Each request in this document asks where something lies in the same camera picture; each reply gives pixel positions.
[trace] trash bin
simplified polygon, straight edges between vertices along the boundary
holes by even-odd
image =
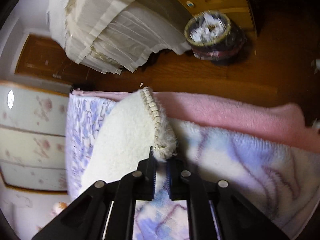
[[[229,65],[246,42],[242,29],[219,11],[204,11],[186,25],[184,35],[195,57]]]

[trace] white wall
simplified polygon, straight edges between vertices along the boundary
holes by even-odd
[[[49,36],[46,15],[49,0],[20,0],[0,30],[0,79],[68,93],[70,86],[14,74],[29,33]]]
[[[46,23],[49,0],[20,0],[15,9],[24,29],[49,32]]]

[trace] wooden door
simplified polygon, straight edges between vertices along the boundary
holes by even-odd
[[[61,46],[49,38],[30,34],[15,73],[66,84],[90,84],[95,70],[71,61]]]

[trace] white curtain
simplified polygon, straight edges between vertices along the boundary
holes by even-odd
[[[183,30],[192,16],[177,0],[50,0],[49,15],[67,56],[102,73],[134,72],[161,49],[190,49]]]

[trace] drawer handle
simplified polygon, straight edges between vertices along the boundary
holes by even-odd
[[[187,1],[186,4],[190,8],[193,8],[195,6],[195,4],[193,2],[190,2],[190,1]]]

